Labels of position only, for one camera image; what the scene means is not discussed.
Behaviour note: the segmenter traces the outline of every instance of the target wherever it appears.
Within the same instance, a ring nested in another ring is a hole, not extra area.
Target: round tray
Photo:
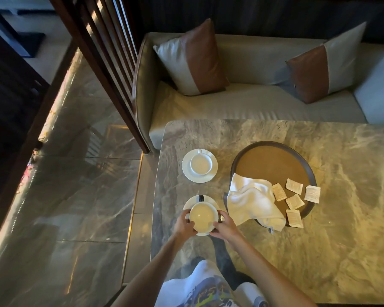
[[[285,188],[287,178],[302,183],[300,198],[303,201],[306,186],[317,186],[316,178],[307,161],[294,149],[274,141],[255,142],[241,150],[233,161],[230,180],[234,173],[246,178],[268,180],[272,185],[280,183],[287,197],[295,194]],[[298,209],[302,218],[308,215],[314,206],[310,201],[304,203],[305,205]],[[286,209],[289,209],[286,200],[275,201],[275,204],[286,216]]]

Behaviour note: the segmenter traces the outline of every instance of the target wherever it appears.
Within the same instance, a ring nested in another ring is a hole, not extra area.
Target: hand
[[[185,219],[186,215],[191,210],[184,210],[178,217],[175,223],[174,233],[175,237],[178,237],[180,241],[185,243],[190,237],[195,236],[198,232],[193,229],[195,222],[190,222],[189,219]]]
[[[218,213],[225,218],[225,221],[222,223],[213,222],[215,229],[209,234],[213,237],[227,241],[233,247],[236,240],[244,239],[244,237],[237,229],[235,222],[227,212],[218,210]]]

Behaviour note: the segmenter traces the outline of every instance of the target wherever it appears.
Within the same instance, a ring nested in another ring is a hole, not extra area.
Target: person's left hand
[[[190,237],[198,233],[193,229],[195,222],[190,222],[189,219],[185,219],[185,216],[190,211],[190,209],[182,211],[175,223],[173,235],[179,237],[182,243],[185,243]]]

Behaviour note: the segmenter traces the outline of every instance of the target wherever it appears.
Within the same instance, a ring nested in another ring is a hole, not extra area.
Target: sofa armrest
[[[135,68],[132,97],[135,108],[135,120],[149,149],[154,145],[149,137],[152,113],[155,106],[155,94],[160,81],[157,60],[148,34],[141,44],[138,62]]]
[[[369,123],[384,124],[384,56],[354,90],[354,97]]]

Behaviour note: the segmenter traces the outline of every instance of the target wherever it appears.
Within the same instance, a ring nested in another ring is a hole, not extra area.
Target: floor
[[[19,32],[41,32],[45,38],[35,58],[25,58],[48,83],[51,83],[71,42],[71,35],[55,14],[3,14],[7,22]]]
[[[103,306],[149,262],[159,157],[81,53],[66,78],[0,232],[0,306]]]

